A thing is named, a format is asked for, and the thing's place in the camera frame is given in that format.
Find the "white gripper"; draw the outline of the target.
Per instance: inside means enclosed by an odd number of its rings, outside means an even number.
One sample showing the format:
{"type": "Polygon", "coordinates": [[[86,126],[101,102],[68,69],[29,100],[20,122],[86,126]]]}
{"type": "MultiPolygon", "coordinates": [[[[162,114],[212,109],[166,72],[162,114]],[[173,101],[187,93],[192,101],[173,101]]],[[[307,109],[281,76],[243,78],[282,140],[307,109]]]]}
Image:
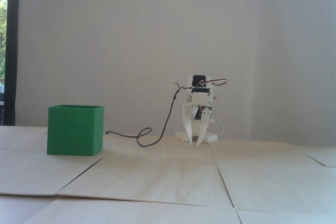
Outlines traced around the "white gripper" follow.
{"type": "Polygon", "coordinates": [[[209,104],[183,105],[183,123],[186,130],[186,140],[190,146],[192,146],[192,121],[199,120],[198,129],[196,131],[198,135],[196,146],[200,146],[203,142],[209,142],[209,137],[206,131],[208,128],[210,115],[211,109],[209,108],[209,104]]]}

